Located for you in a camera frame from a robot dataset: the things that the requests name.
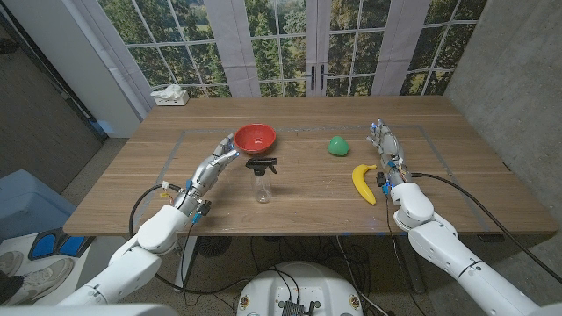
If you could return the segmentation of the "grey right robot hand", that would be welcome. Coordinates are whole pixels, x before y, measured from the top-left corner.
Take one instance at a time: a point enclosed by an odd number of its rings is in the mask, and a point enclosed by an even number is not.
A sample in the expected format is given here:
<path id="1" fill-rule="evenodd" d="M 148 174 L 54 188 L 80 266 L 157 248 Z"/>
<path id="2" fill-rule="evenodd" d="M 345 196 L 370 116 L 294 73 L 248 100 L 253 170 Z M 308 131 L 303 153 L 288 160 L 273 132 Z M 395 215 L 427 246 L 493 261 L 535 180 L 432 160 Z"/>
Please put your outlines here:
<path id="1" fill-rule="evenodd" d="M 366 139 L 377 149 L 381 168 L 389 184 L 396 186 L 412 181 L 404 160 L 403 147 L 382 119 L 371 124 L 370 135 Z"/>

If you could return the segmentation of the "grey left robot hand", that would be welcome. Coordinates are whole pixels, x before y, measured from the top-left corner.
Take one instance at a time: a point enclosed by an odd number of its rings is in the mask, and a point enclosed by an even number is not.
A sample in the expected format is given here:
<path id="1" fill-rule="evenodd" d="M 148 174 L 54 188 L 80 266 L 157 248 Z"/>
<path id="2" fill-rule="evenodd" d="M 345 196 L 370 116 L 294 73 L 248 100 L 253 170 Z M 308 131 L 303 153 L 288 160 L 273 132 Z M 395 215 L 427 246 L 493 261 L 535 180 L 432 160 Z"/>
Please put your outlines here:
<path id="1" fill-rule="evenodd" d="M 202 197 L 218 181 L 220 173 L 238 155 L 239 152 L 234 148 L 234 135 L 230 133 L 213 153 L 198 165 L 191 179 L 186 182 L 185 191 L 176 197 L 174 206 L 183 214 L 192 215 Z"/>

